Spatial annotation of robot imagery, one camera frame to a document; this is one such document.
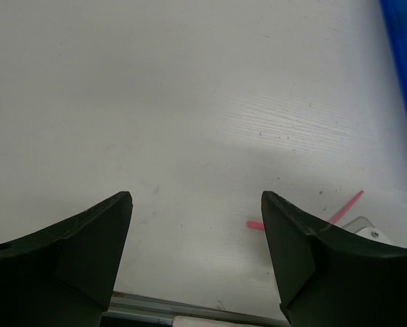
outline table surface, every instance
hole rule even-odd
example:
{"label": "table surface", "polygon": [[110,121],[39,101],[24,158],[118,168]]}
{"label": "table surface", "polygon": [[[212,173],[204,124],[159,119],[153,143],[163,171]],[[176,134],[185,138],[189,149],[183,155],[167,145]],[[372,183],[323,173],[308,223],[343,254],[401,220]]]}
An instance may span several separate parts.
{"label": "table surface", "polygon": [[407,247],[407,121],[378,1],[0,0],[0,243],[120,190],[115,289],[282,319],[272,190]]}

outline black plastic part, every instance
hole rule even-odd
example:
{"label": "black plastic part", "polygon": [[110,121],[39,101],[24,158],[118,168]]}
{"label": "black plastic part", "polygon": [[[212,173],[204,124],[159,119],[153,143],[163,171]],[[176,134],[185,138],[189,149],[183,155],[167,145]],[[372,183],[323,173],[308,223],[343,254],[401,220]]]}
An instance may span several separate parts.
{"label": "black plastic part", "polygon": [[129,192],[0,244],[0,326],[98,327],[132,214]]}
{"label": "black plastic part", "polygon": [[262,218],[293,327],[407,326],[407,249],[351,234],[269,191]]}

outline pink stick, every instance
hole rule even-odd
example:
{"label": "pink stick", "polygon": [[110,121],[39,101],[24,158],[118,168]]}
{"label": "pink stick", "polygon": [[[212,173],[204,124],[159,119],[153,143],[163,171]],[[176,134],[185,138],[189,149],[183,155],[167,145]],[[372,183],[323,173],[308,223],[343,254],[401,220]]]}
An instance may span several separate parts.
{"label": "pink stick", "polygon": [[260,223],[259,221],[252,221],[252,220],[249,220],[248,222],[247,222],[247,227],[248,228],[251,228],[251,229],[253,229],[253,230],[265,230],[265,228],[264,228],[264,224],[263,223]]}
{"label": "pink stick", "polygon": [[355,205],[355,203],[359,201],[364,193],[364,191],[360,191],[357,195],[355,195],[355,197],[347,202],[347,204],[343,206],[340,211],[330,218],[329,223],[336,224],[338,221],[340,221],[341,218],[344,217],[344,215]]}

